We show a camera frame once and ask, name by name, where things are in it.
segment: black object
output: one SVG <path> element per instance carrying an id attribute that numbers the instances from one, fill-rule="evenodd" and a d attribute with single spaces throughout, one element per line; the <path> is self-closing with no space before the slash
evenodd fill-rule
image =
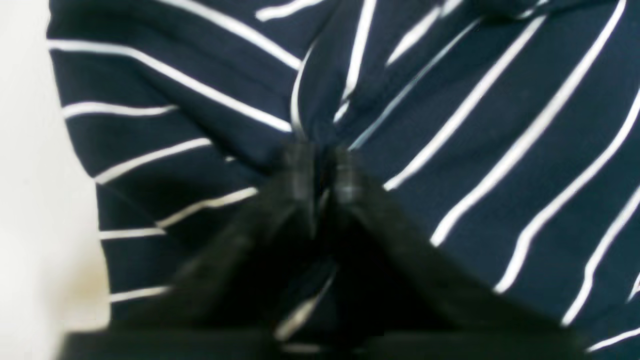
<path id="1" fill-rule="evenodd" d="M 60 359 L 586 358 L 573 332 L 496 296 L 430 246 L 349 152 L 334 151 L 322 177 L 315 156 L 290 146 L 284 170 L 167 293 L 106 331 L 70 335 Z M 308 339 L 320 345 L 278 343 L 282 292 L 323 256 L 339 265 L 340 326 Z"/>

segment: shirt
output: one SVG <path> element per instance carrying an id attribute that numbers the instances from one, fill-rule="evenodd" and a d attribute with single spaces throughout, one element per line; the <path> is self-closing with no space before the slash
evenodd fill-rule
<path id="1" fill-rule="evenodd" d="M 164 290 L 295 134 L 357 152 L 495 292 L 640 356 L 640 3 L 52 0 L 113 314 Z"/>

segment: white background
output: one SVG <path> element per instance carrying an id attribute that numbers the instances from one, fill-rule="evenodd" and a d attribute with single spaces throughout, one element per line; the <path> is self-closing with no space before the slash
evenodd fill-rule
<path id="1" fill-rule="evenodd" d="M 108 319 L 94 185 L 73 153 L 45 46 L 48 0 L 0 0 L 0 359 L 53 359 Z"/>

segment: white stripe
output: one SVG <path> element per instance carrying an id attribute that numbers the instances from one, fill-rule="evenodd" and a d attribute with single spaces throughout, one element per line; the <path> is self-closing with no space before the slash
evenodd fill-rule
<path id="1" fill-rule="evenodd" d="M 638 277 L 636 278 L 636 282 L 634 283 L 634 287 L 631 289 L 631 294 L 629 294 L 627 302 L 631 302 L 637 293 L 640 293 L 640 274 L 638 274 Z"/>
<path id="2" fill-rule="evenodd" d="M 418 21 L 418 23 L 402 37 L 402 40 L 400 40 L 396 49 L 393 50 L 391 56 L 389 56 L 387 66 L 391 65 L 400 56 L 407 52 L 407 50 L 411 49 L 420 39 L 422 39 L 424 35 L 426 35 L 431 26 L 436 22 L 436 20 L 438 20 L 441 11 L 441 7 L 434 7 L 433 10 L 422 18 L 422 20 Z"/>
<path id="3" fill-rule="evenodd" d="M 335 113 L 335 115 L 333 116 L 333 123 L 337 123 L 338 121 L 342 120 L 342 117 L 344 116 L 344 114 L 347 113 L 347 110 L 349 110 L 349 105 L 351 105 L 351 101 L 346 101 L 345 103 L 343 103 L 340 108 L 338 109 L 338 112 Z"/>
<path id="4" fill-rule="evenodd" d="M 156 0 L 159 3 L 174 6 L 176 8 L 185 10 L 194 15 L 207 19 L 211 23 L 218 25 L 219 27 L 236 34 L 237 36 L 249 41 L 253 45 L 261 48 L 274 58 L 282 61 L 292 69 L 298 70 L 300 68 L 300 59 L 293 56 L 291 53 L 274 43 L 263 34 L 255 31 L 243 22 L 240 22 L 231 16 L 225 15 L 217 10 L 206 7 L 192 0 Z"/>
<path id="5" fill-rule="evenodd" d="M 100 240 L 144 238 L 146 236 L 159 235 L 166 235 L 166 232 L 156 227 L 150 227 L 148 229 L 101 231 Z"/>
<path id="6" fill-rule="evenodd" d="M 280 341 L 288 341 L 291 336 L 296 334 L 313 315 L 320 301 L 326 295 L 326 292 L 331 288 L 333 280 L 335 279 L 336 272 L 329 276 L 329 279 L 324 283 L 322 289 L 315 296 L 303 301 L 300 305 L 287 316 L 273 332 L 273 337 Z"/>
<path id="7" fill-rule="evenodd" d="M 560 195 L 558 195 L 551 203 L 549 203 L 542 211 L 540 211 L 531 220 L 524 230 L 520 233 L 518 241 L 507 266 L 502 279 L 495 286 L 497 293 L 504 293 L 507 291 L 513 283 L 516 281 L 522 265 L 524 264 L 527 253 L 531 247 L 534 237 L 538 234 L 545 224 L 554 217 L 562 207 L 573 198 L 573 196 L 579 192 L 587 183 L 589 183 L 594 176 L 607 164 L 607 162 L 616 154 L 618 149 L 622 146 L 622 143 L 627 139 L 627 136 L 631 132 L 631 129 L 636 123 L 638 112 L 640 111 L 640 91 L 636 95 L 636 100 L 631 106 L 627 119 L 624 121 L 622 127 L 618 131 L 618 134 L 613 139 L 611 144 L 601 155 L 576 178 L 569 186 L 567 186 Z"/>
<path id="8" fill-rule="evenodd" d="M 256 188 L 247 188 L 217 199 L 203 200 L 178 211 L 164 220 L 156 222 L 156 225 L 164 229 L 184 220 L 187 217 L 190 217 L 202 209 L 221 208 L 223 206 L 245 200 L 256 194 L 258 194 L 258 190 Z"/>
<path id="9" fill-rule="evenodd" d="M 589 347 L 587 349 L 587 352 L 594 352 L 596 350 L 600 350 L 601 348 L 610 347 L 613 344 L 617 344 L 623 340 L 633 338 L 634 336 L 638 336 L 638 335 L 640 335 L 640 329 L 623 332 L 622 334 L 614 336 L 611 339 L 603 340 L 593 345 L 592 347 Z"/>
<path id="10" fill-rule="evenodd" d="M 364 50 L 367 47 L 367 39 L 369 38 L 369 30 L 373 21 L 373 14 L 376 10 L 376 0 L 364 0 L 360 21 L 356 30 L 356 37 L 353 41 L 353 49 L 351 50 L 351 61 L 349 63 L 349 71 L 347 73 L 347 81 L 342 94 L 342 100 L 346 100 L 353 90 L 355 90 L 360 77 L 360 67 L 362 66 L 362 58 Z"/>
<path id="11" fill-rule="evenodd" d="M 593 287 L 593 276 L 598 269 L 602 258 L 605 256 L 618 234 L 620 234 L 620 231 L 622 231 L 629 219 L 631 219 L 633 214 L 636 212 L 638 204 L 640 204 L 640 186 L 636 189 L 633 196 L 631 196 L 631 199 L 629 199 L 618 217 L 616 217 L 611 226 L 609 226 L 607 232 L 602 237 L 602 240 L 600 240 L 598 247 L 594 251 L 593 255 L 591 255 L 591 258 L 589 258 L 587 266 L 584 268 L 584 281 L 582 282 L 582 287 L 578 292 L 578 296 L 573 301 L 573 304 L 571 304 L 569 310 L 564 314 L 562 319 L 563 326 L 570 325 L 573 319 L 575 319 L 578 313 L 580 313 L 584 303 L 589 298 Z"/>
<path id="12" fill-rule="evenodd" d="M 124 163 L 118 164 L 94 177 L 93 180 L 95 180 L 95 182 L 98 184 L 106 184 L 135 169 L 136 167 L 142 166 L 146 163 L 150 163 L 151 161 L 208 145 L 211 145 L 211 140 L 208 138 L 199 138 L 179 143 L 178 145 L 154 151 L 150 154 L 140 156 L 139 158 L 131 159 Z"/>
<path id="13" fill-rule="evenodd" d="M 114 302 L 121 302 L 121 301 L 133 300 L 133 299 L 140 299 L 142 297 L 152 297 L 152 296 L 160 295 L 166 292 L 167 290 L 168 288 L 166 286 L 161 286 L 158 288 L 147 288 L 147 289 L 127 291 L 125 293 L 116 293 L 116 294 L 111 294 L 111 296 L 109 296 L 109 301 L 114 303 Z"/>
<path id="14" fill-rule="evenodd" d="M 309 6 L 322 3 L 323 1 L 324 0 L 293 0 L 288 4 L 269 6 L 268 8 L 260 9 L 255 12 L 255 18 L 262 22 L 281 19 L 283 17 L 293 15 L 304 8 L 308 8 Z"/>
<path id="15" fill-rule="evenodd" d="M 384 111 L 382 112 L 382 114 L 380 114 L 380 116 L 376 119 L 376 121 L 374 121 L 362 134 L 360 134 L 360 136 L 356 139 L 356 141 L 354 141 L 351 146 L 349 147 L 349 150 L 355 150 L 355 149 L 359 149 L 361 146 L 363 146 L 368 139 L 370 139 L 371 135 L 373 135 L 373 133 L 382 125 L 382 123 L 388 118 L 388 116 L 398 107 L 398 105 L 400 105 L 400 103 L 404 100 L 404 98 L 413 90 L 413 88 L 415 88 L 415 86 L 418 84 L 418 82 L 426 75 L 428 74 L 431 69 L 433 69 L 436 65 L 438 65 L 438 63 L 440 63 L 440 60 L 442 60 L 445 56 L 447 56 L 447 54 L 449 53 L 449 51 L 451 51 L 451 49 L 453 49 L 453 47 L 458 44 L 458 42 L 472 29 L 474 29 L 479 23 L 480 23 L 481 19 L 477 19 L 474 22 L 472 22 L 471 24 L 469 24 L 460 34 L 456 35 L 455 38 L 453 38 L 453 40 L 451 40 L 447 46 L 445 46 L 442 50 L 440 50 L 440 52 L 433 58 L 431 59 L 431 61 L 429 61 L 429 63 L 427 63 L 427 65 L 425 65 L 420 72 L 411 80 L 411 82 L 409 82 L 403 89 L 402 91 L 400 91 L 396 97 L 391 100 L 391 102 L 389 103 L 389 105 L 387 105 L 387 107 L 384 109 Z"/>
<path id="16" fill-rule="evenodd" d="M 122 116 L 133 117 L 146 117 L 162 115 L 178 107 L 176 105 L 159 106 L 155 108 L 132 108 L 130 106 L 122 106 L 115 104 L 106 104 L 104 102 L 77 102 L 75 104 L 69 104 L 62 108 L 62 116 L 65 119 L 70 119 L 79 115 L 85 114 L 112 114 Z"/>
<path id="17" fill-rule="evenodd" d="M 82 40 L 49 40 L 47 43 L 49 44 L 50 50 L 107 54 L 133 58 L 150 67 L 151 69 L 154 69 L 155 71 L 158 71 L 159 73 L 167 76 L 168 78 L 173 79 L 178 83 L 192 89 L 193 91 L 198 92 L 210 98 L 211 100 L 216 101 L 243 115 L 246 115 L 253 120 L 269 125 L 280 131 L 291 132 L 291 125 L 288 122 L 282 119 L 278 119 L 275 116 L 268 114 L 262 110 L 252 108 L 251 106 L 238 101 L 228 95 L 225 95 L 217 91 L 216 89 L 211 88 L 199 82 L 198 80 L 193 79 L 185 75 L 184 73 L 170 67 L 169 65 L 162 63 L 152 58 L 151 56 L 131 47 Z"/>
<path id="18" fill-rule="evenodd" d="M 495 65 L 484 75 L 482 80 L 469 93 L 451 118 L 442 126 L 431 141 L 421 150 L 418 155 L 407 165 L 402 172 L 387 181 L 385 189 L 392 190 L 400 186 L 403 182 L 415 175 L 422 167 L 435 155 L 436 152 L 450 139 L 458 130 L 469 114 L 476 108 L 489 91 L 500 75 L 509 67 L 511 62 L 518 56 L 520 51 L 527 45 L 533 35 L 544 23 L 545 17 L 538 17 L 533 20 L 522 34 L 509 46 L 509 49 L 500 57 Z"/>
<path id="19" fill-rule="evenodd" d="M 298 70 L 296 82 L 293 84 L 293 93 L 291 94 L 291 125 L 294 132 L 302 139 L 306 139 L 307 137 L 305 136 L 305 130 L 302 128 L 302 120 L 300 119 L 300 83 L 302 82 L 302 74 L 307 66 L 307 60 L 309 60 L 309 56 L 313 50 L 314 46 L 311 45 L 307 51 L 307 55 L 305 55 L 305 59 L 302 60 L 302 66 L 300 70 Z"/>
<path id="20" fill-rule="evenodd" d="M 326 351 L 320 345 L 315 344 L 286 344 L 281 347 L 283 352 L 287 352 L 289 354 L 318 354 L 320 352 Z"/>
<path id="21" fill-rule="evenodd" d="M 442 13 L 440 13 L 440 17 L 445 17 L 455 11 L 460 5 L 464 2 L 464 0 L 446 0 L 442 5 Z"/>
<path id="22" fill-rule="evenodd" d="M 525 133 L 511 146 L 509 151 L 502 157 L 502 159 L 500 159 L 494 168 L 491 169 L 489 174 L 487 174 L 476 188 L 474 188 L 467 196 L 465 196 L 464 199 L 455 205 L 447 216 L 442 219 L 431 238 L 431 243 L 434 246 L 439 246 L 445 241 L 449 231 L 454 227 L 456 222 L 470 208 L 476 205 L 480 199 L 492 191 L 505 176 L 507 176 L 511 169 L 522 159 L 524 154 L 542 135 L 544 130 L 546 130 L 547 126 L 549 126 L 556 115 L 564 107 L 571 95 L 573 95 L 575 89 L 580 85 L 582 79 L 584 79 L 584 76 L 587 74 L 594 61 L 598 58 L 598 55 L 607 43 L 611 33 L 613 33 L 616 28 L 616 25 L 624 12 L 626 3 L 626 0 L 620 0 L 613 16 L 608 21 L 600 36 L 598 36 L 593 46 L 591 46 L 585 57 L 583 57 L 578 66 L 560 87 L 560 90 L 558 90 L 558 92 L 553 96 L 545 109 L 538 115 L 536 120 L 534 120 Z"/>
<path id="23" fill-rule="evenodd" d="M 531 15 L 533 15 L 534 12 L 536 12 L 536 10 L 541 7 L 542 5 L 548 3 L 549 0 L 540 0 L 538 1 L 537 4 L 535 4 L 531 9 L 528 9 L 527 11 L 521 13 L 520 15 L 516 16 L 516 19 L 526 19 L 528 17 L 530 17 Z"/>

